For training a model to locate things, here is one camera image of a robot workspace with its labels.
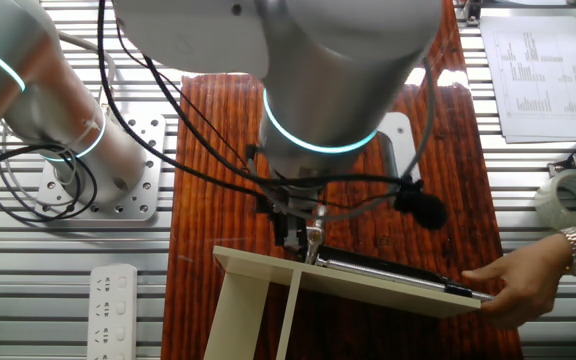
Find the paper sheet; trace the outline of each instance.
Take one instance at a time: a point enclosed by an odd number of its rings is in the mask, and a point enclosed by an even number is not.
[[[576,19],[484,17],[481,34],[504,136],[576,140]]]

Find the wrist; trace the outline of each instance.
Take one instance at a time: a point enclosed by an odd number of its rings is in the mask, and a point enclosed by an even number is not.
[[[562,273],[572,264],[573,251],[570,242],[562,234],[555,234],[543,239],[547,244],[548,253],[546,257],[552,265],[561,270]]]

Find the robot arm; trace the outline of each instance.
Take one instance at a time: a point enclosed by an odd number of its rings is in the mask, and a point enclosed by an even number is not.
[[[97,203],[122,197],[140,180],[144,150],[102,111],[65,60],[54,23],[37,0],[0,0],[0,119],[24,142],[62,144],[92,169]],[[63,181],[71,169],[42,155]],[[71,195],[76,186],[65,187]],[[80,201],[92,197],[86,187]]]
[[[347,172],[438,30],[440,0],[115,0],[146,55],[266,87],[260,143],[276,175]]]

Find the tape roll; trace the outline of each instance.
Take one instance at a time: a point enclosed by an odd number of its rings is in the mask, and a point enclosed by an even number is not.
[[[568,210],[558,190],[567,190],[576,198],[576,170],[564,170],[544,184],[535,195],[535,207],[541,220],[553,229],[576,226],[576,211]]]

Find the black cable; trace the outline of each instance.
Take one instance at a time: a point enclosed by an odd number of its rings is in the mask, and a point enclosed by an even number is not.
[[[59,147],[59,146],[57,146],[57,145],[44,145],[44,146],[39,146],[39,147],[41,147],[42,149],[45,149],[45,150],[50,150],[50,149],[55,150],[55,148],[57,148],[57,150],[59,150],[59,151],[63,150],[62,147]],[[6,158],[12,157],[12,156],[9,156],[9,155],[10,155],[10,153],[13,153],[13,152],[14,152],[14,151],[10,151],[10,152],[8,152],[8,153],[1,154],[1,155],[6,155],[5,157],[3,157],[3,160],[5,160]],[[73,167],[72,164],[69,162],[69,159],[66,157],[65,154],[58,153],[58,155],[61,156],[62,159],[64,159],[64,161],[68,164],[68,166],[69,166],[71,169],[74,169],[74,167]],[[32,222],[32,223],[46,223],[46,222],[55,221],[55,220],[71,219],[71,218],[74,218],[74,217],[76,217],[76,216],[79,216],[80,214],[82,214],[84,211],[88,210],[88,209],[94,204],[94,202],[95,202],[95,200],[96,200],[96,198],[97,198],[97,194],[98,194],[98,185],[97,185],[97,180],[95,179],[95,177],[94,177],[92,171],[90,170],[90,168],[89,168],[83,161],[81,161],[80,159],[78,159],[78,158],[76,158],[76,157],[75,157],[75,161],[77,161],[77,165],[78,165],[78,166],[81,166],[81,167],[84,169],[84,171],[86,171],[86,173],[87,173],[88,176],[90,177],[90,181],[92,182],[92,186],[93,186],[93,193],[92,193],[92,196],[91,196],[90,200],[88,201],[88,203],[87,203],[84,207],[82,207],[82,208],[81,208],[80,210],[78,210],[77,212],[72,213],[72,214],[70,214],[70,215],[64,215],[64,214],[67,214],[68,212],[71,212],[71,211],[72,211],[72,207],[73,207],[74,205],[69,205],[69,206],[66,208],[66,211],[65,211],[65,212],[57,215],[57,216],[56,216],[55,218],[53,218],[53,219],[31,219],[31,218],[26,218],[26,217],[19,216],[19,215],[13,213],[12,211],[8,210],[8,209],[6,208],[6,206],[5,206],[1,201],[0,201],[0,209],[1,209],[3,212],[5,212],[6,214],[8,214],[10,217],[12,217],[13,219],[15,219],[15,220],[18,220],[18,221],[21,221],[21,222]],[[78,178],[79,178],[79,175],[78,175],[77,173],[75,173],[75,179],[78,179]],[[76,203],[77,201],[79,201],[79,197],[80,197],[80,194],[79,194],[79,193],[80,193],[80,191],[78,190],[78,191],[77,191],[77,194],[76,194],[76,196],[75,196],[75,199],[73,200],[73,204]]]
[[[148,65],[144,64],[143,61],[137,59],[133,54],[130,53],[130,51],[128,50],[128,48],[126,47],[126,45],[124,44],[124,39],[123,39],[123,35],[121,34],[121,28],[119,25],[119,21],[116,21],[117,23],[117,37],[119,38],[119,44],[121,45],[121,48],[124,50],[124,52],[126,53],[126,55],[128,55],[128,57],[130,57],[134,62],[136,62],[137,64],[141,65],[143,68],[148,68]],[[244,166],[244,169],[246,169],[246,171],[248,170],[248,168],[246,167],[246,160],[244,160],[243,157],[241,157],[241,155],[239,155],[239,153],[237,152],[237,150],[232,147],[232,145],[230,145],[230,143],[228,143],[228,140],[226,140],[223,135],[221,135],[221,133],[219,132],[219,130],[217,130],[217,128],[215,128],[215,126],[212,124],[212,122],[210,122],[210,120],[208,120],[208,118],[206,117],[206,115],[204,115],[203,112],[201,112],[201,110],[199,110],[195,104],[193,104],[192,101],[190,101],[190,99],[186,96],[186,94],[181,91],[181,89],[172,81],[170,80],[170,78],[168,78],[166,75],[162,74],[161,72],[159,73],[159,75],[164,78],[164,80],[166,80],[166,82],[168,84],[170,84],[170,86],[172,86],[178,93],[179,95],[181,95],[181,97],[188,103],[188,105],[195,110],[195,112],[199,115],[199,117],[201,117],[201,119],[215,132],[215,134],[217,135],[217,137],[226,145],[226,147],[228,149],[230,149],[235,156],[237,157],[237,159],[239,159],[239,161],[241,162],[241,164]]]
[[[126,123],[123,116],[119,112],[119,109],[117,108],[117,104],[115,103],[115,99],[112,96],[112,91],[110,89],[110,85],[108,84],[108,76],[106,75],[106,64],[105,64],[104,57],[103,57],[103,53],[104,53],[103,52],[104,51],[104,27],[103,27],[103,24],[104,24],[105,5],[106,5],[105,0],[99,0],[99,16],[97,19],[97,46],[98,46],[97,55],[100,57],[99,70],[101,72],[101,85],[103,86],[104,92],[106,93],[106,98],[108,100],[108,106],[110,106],[110,109],[112,110],[113,115],[115,115],[115,118],[117,119],[117,122],[119,122],[121,127],[141,147],[146,149],[148,152],[150,152],[151,154],[153,154],[157,158],[166,162],[167,164],[170,164],[170,165],[176,167],[177,169],[185,171],[188,174],[196,176],[202,180],[205,180],[207,182],[213,183],[213,184],[218,185],[218,186],[222,186],[226,189],[239,191],[241,193],[252,195],[252,196],[255,196],[257,198],[263,198],[263,195],[261,193],[258,193],[254,190],[247,189],[247,188],[242,187],[242,186],[229,184],[227,182],[224,182],[224,181],[221,181],[219,179],[213,178],[211,176],[205,175],[205,174],[203,174],[203,173],[201,173],[195,169],[192,169],[188,166],[185,166],[185,165],[167,157],[166,155],[162,154],[161,152],[157,151],[157,149],[148,145],[148,143],[146,143],[137,134],[135,134],[135,132],[130,127],[130,125],[128,125]]]
[[[38,150],[51,150],[51,149],[56,151],[62,150],[62,148],[57,145],[30,145],[0,154],[0,161],[10,159],[11,157],[15,157],[21,154],[27,154]]]
[[[66,162],[66,164],[68,165],[68,167],[70,167],[70,169],[72,171],[75,171],[75,168],[71,164],[70,159],[68,159],[68,157],[65,154],[59,153],[58,155]],[[64,210],[62,213],[57,214],[56,216],[46,216],[46,215],[41,214],[40,212],[36,211],[30,205],[26,204],[26,202],[17,194],[17,191],[15,191],[15,189],[10,185],[10,182],[6,178],[6,176],[4,174],[4,170],[1,167],[1,162],[0,162],[0,177],[1,177],[1,180],[4,182],[6,189],[19,202],[19,204],[21,204],[21,206],[23,206],[26,210],[28,210],[30,213],[34,214],[35,216],[37,216],[39,218],[39,220],[38,219],[26,219],[27,222],[50,222],[50,221],[58,220],[61,217],[66,216],[70,211],[74,210],[75,204],[77,204],[77,201],[79,201],[79,198],[81,196],[81,190],[82,190],[81,178],[79,177],[79,174],[77,172],[75,172],[75,182],[77,184],[77,192],[75,193],[75,197],[73,198],[72,202],[70,203],[70,205],[66,206],[66,210]]]
[[[99,0],[99,8],[98,8],[99,16],[97,19],[97,45],[99,47],[99,51],[98,51],[99,70],[100,70],[100,74],[101,74],[101,83],[103,85],[104,91],[106,92],[106,97],[108,98],[108,105],[110,106],[111,110],[113,111],[113,114],[117,118],[117,121],[119,122],[119,124],[142,147],[144,147],[150,153],[157,156],[158,158],[165,161],[166,163],[168,163],[172,166],[175,166],[181,170],[184,170],[184,171],[190,173],[191,175],[200,177],[206,181],[216,183],[220,186],[224,186],[224,187],[227,187],[227,188],[233,189],[233,190],[242,191],[242,192],[249,194],[249,195],[263,196],[263,195],[255,192],[255,191],[241,188],[241,187],[238,187],[238,186],[235,186],[232,184],[224,183],[220,180],[217,180],[215,178],[211,178],[205,174],[202,174],[202,173],[200,173],[194,169],[190,169],[190,168],[176,162],[175,160],[172,160],[172,159],[168,158],[167,156],[161,154],[156,149],[149,146],[146,142],[144,142],[139,136],[137,136],[132,131],[130,126],[124,121],[123,117],[121,116],[121,113],[119,112],[119,109],[117,108],[117,106],[114,102],[110,86],[108,85],[108,77],[107,77],[106,71],[105,71],[106,65],[105,65],[105,62],[103,59],[103,48],[104,48],[104,45],[103,45],[103,41],[104,41],[103,22],[104,22],[104,14],[105,14],[105,3],[106,3],[105,0]],[[229,170],[231,170],[235,174],[237,174],[237,175],[239,175],[239,176],[241,176],[247,180],[253,181],[254,183],[256,183],[258,185],[264,185],[266,187],[268,187],[268,186],[289,186],[289,185],[298,186],[298,187],[312,187],[312,186],[323,186],[329,182],[351,182],[351,181],[383,182],[383,183],[388,183],[388,184],[400,185],[402,188],[411,186],[410,182],[404,181],[402,179],[394,178],[394,177],[379,176],[379,175],[352,175],[351,174],[351,175],[307,177],[307,178],[299,178],[299,179],[267,179],[267,178],[263,178],[263,177],[259,177],[259,176],[254,176],[254,175],[249,174],[248,172],[242,171],[241,169],[237,168],[236,166],[229,163],[226,159],[224,159],[223,156],[221,156],[210,145],[210,143],[201,135],[201,133],[199,133],[199,131],[197,131],[195,126],[189,121],[187,115],[180,108],[179,104],[177,103],[175,98],[172,96],[172,94],[170,93],[168,88],[166,87],[166,84],[163,82],[161,76],[159,76],[159,72],[157,71],[156,66],[152,63],[152,60],[145,55],[144,55],[144,59],[146,60],[148,68],[150,69],[151,73],[153,74],[153,77],[155,78],[155,81],[157,82],[159,88],[161,89],[161,91],[166,96],[166,99],[173,106],[173,108],[175,109],[177,114],[180,116],[180,118],[182,119],[184,124],[186,124],[186,126],[188,126],[188,129],[190,130],[190,132],[197,138],[197,140],[201,143],[201,145],[204,146],[204,148],[206,148],[206,150],[208,150],[208,152],[211,155],[213,155],[219,162],[221,162]]]

